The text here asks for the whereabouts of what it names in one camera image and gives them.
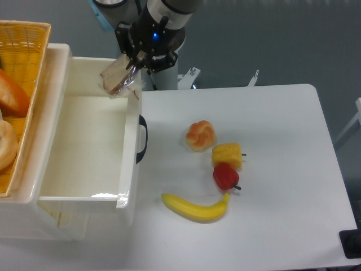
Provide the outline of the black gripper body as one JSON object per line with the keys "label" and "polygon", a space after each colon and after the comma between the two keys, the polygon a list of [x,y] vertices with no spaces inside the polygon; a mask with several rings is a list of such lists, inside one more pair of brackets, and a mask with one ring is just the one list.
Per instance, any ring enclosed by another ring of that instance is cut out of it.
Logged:
{"label": "black gripper body", "polygon": [[175,65],[175,52],[185,39],[185,27],[170,29],[170,15],[161,15],[155,20],[147,8],[142,9],[138,20],[131,25],[119,23],[115,35],[121,52],[129,63],[126,69],[146,68],[161,72]]}

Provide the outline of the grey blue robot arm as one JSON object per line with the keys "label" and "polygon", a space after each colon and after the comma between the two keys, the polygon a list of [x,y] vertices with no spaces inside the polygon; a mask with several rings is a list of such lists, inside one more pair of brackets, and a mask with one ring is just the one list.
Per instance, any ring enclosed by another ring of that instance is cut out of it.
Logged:
{"label": "grey blue robot arm", "polygon": [[173,67],[185,26],[201,1],[90,1],[99,24],[114,31],[127,68],[161,72]]}

